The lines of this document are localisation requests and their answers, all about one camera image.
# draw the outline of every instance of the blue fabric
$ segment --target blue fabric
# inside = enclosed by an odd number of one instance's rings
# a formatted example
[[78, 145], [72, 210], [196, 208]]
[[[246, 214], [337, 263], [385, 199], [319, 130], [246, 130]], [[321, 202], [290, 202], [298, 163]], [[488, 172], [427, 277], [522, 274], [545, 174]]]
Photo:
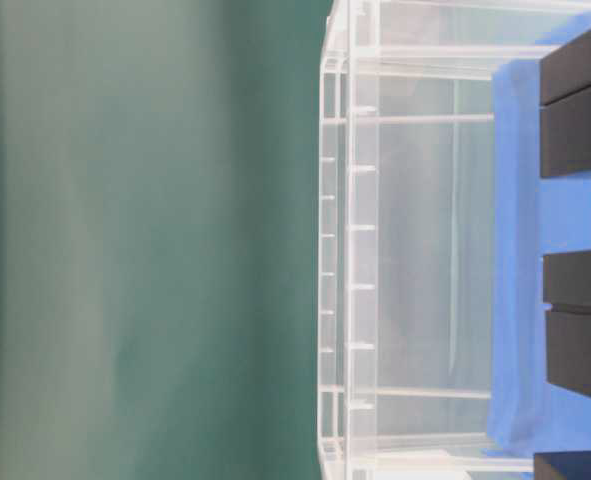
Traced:
[[[541, 44], [591, 28], [574, 18]], [[591, 179], [539, 179], [539, 63], [493, 77], [496, 158], [489, 436], [506, 454], [591, 449], [591, 399], [546, 382], [542, 255], [591, 249]]]

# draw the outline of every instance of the green backdrop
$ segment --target green backdrop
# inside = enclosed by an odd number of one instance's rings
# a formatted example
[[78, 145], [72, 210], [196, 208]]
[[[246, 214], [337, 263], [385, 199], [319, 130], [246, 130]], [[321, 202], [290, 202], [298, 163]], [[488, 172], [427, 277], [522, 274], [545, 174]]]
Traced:
[[329, 0], [0, 0], [0, 480], [319, 477]]

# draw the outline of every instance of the black block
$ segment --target black block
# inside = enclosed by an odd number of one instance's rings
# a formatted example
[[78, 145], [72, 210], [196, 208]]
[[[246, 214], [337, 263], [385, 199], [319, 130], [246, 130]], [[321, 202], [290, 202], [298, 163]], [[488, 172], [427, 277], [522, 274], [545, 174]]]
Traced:
[[591, 452], [536, 453], [535, 480], [591, 480]]
[[591, 313], [591, 250], [544, 256], [544, 301], [556, 310]]
[[591, 171], [591, 88], [542, 108], [541, 177]]
[[541, 62], [541, 104], [549, 105], [591, 85], [591, 30]]
[[546, 312], [546, 371], [549, 383], [591, 397], [591, 315]]

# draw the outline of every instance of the transparent plastic bin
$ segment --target transparent plastic bin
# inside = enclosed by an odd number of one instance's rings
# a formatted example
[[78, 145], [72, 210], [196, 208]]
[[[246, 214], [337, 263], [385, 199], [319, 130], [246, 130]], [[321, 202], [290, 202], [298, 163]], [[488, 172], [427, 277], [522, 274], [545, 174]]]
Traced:
[[519, 479], [492, 395], [492, 76], [591, 1], [335, 0], [320, 76], [325, 479]]

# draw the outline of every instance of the plastic container wall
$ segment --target plastic container wall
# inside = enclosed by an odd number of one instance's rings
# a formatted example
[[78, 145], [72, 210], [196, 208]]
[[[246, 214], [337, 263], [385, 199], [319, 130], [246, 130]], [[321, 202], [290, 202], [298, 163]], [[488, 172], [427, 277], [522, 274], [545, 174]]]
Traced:
[[492, 75], [589, 1], [336, 0], [320, 75], [325, 478], [518, 479], [492, 454]]

